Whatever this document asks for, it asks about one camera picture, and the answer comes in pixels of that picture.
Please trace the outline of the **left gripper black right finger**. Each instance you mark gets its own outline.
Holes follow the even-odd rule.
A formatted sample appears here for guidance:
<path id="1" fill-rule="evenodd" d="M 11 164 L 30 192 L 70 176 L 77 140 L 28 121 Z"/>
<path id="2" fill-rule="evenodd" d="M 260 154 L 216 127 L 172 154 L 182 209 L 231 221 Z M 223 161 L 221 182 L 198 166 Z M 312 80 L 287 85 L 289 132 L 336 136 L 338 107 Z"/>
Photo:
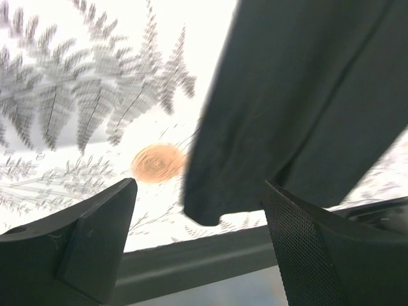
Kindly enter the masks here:
<path id="1" fill-rule="evenodd" d="M 407 304 L 407 198 L 329 211 L 267 184 L 264 209 L 290 305 Z"/>

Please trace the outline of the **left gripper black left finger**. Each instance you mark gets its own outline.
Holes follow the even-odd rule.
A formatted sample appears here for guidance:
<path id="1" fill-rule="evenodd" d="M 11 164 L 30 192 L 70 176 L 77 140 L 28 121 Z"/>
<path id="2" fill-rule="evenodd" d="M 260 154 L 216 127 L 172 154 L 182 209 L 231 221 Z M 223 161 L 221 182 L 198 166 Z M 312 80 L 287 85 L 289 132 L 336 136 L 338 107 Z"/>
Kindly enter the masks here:
<path id="1" fill-rule="evenodd" d="M 1 235 L 1 305 L 109 305 L 137 195 L 125 178 Z"/>

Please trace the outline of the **black t shirt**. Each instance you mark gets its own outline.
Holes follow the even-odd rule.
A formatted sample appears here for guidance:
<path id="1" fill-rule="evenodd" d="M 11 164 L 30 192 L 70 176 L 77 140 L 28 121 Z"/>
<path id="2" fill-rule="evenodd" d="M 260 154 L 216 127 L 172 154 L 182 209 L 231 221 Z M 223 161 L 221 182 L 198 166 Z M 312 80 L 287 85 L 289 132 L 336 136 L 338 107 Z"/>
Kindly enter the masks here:
<path id="1" fill-rule="evenodd" d="M 406 1 L 240 1 L 190 154 L 203 226 L 265 182 L 339 205 L 407 127 Z"/>

